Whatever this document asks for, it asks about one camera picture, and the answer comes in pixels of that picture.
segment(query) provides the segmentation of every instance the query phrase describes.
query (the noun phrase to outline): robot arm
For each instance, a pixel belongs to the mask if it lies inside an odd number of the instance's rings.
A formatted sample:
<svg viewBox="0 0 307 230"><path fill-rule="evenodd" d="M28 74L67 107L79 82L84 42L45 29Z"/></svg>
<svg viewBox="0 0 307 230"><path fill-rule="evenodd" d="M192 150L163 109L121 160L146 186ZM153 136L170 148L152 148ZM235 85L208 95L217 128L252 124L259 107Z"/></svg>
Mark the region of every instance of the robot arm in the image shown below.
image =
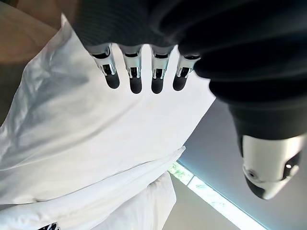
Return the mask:
<svg viewBox="0 0 307 230"><path fill-rule="evenodd" d="M134 93L142 89L139 47L152 45L152 90L159 93L178 44L174 89L183 89L193 68L211 79L211 91L233 116L243 173L256 196L274 197L297 173L307 131L306 1L57 2L93 57L99 54L89 47L120 45ZM67 12L72 4L77 11ZM116 78L106 58L95 61L106 78Z"/></svg>

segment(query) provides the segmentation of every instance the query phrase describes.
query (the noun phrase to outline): black rubber sleeve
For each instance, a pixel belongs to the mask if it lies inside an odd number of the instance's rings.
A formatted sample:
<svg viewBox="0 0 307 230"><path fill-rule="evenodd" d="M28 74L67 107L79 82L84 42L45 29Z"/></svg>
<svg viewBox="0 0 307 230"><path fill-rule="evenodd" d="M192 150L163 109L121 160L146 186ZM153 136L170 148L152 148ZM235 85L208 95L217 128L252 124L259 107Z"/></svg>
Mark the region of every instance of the black rubber sleeve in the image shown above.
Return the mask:
<svg viewBox="0 0 307 230"><path fill-rule="evenodd" d="M187 82L187 78L185 77L178 77L177 75L175 75L174 77L174 81L173 81L173 89L176 91L180 91L184 88L184 86L186 85Z"/></svg>
<svg viewBox="0 0 307 230"><path fill-rule="evenodd" d="M161 78L152 78L152 91L155 94L158 94L162 91L163 89L163 79Z"/></svg>

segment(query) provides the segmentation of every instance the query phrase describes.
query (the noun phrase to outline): white fabric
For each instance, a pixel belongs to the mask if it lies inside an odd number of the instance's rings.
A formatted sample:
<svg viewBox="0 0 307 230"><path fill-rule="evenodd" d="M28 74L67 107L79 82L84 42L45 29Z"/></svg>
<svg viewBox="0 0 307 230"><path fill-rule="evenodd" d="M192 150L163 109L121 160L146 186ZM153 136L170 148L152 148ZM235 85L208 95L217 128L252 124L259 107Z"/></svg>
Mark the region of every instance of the white fabric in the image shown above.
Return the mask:
<svg viewBox="0 0 307 230"><path fill-rule="evenodd" d="M145 46L143 91L135 95L117 46L113 52L116 90L63 20L26 66L0 128L0 204L31 204L0 211L1 230L35 230L55 221L64 230L91 229L184 150L214 101L208 81L192 74L183 91L174 91L175 51L162 93L153 94Z"/></svg>
<svg viewBox="0 0 307 230"><path fill-rule="evenodd" d="M175 191L166 172L93 230L161 230L175 202Z"/></svg>

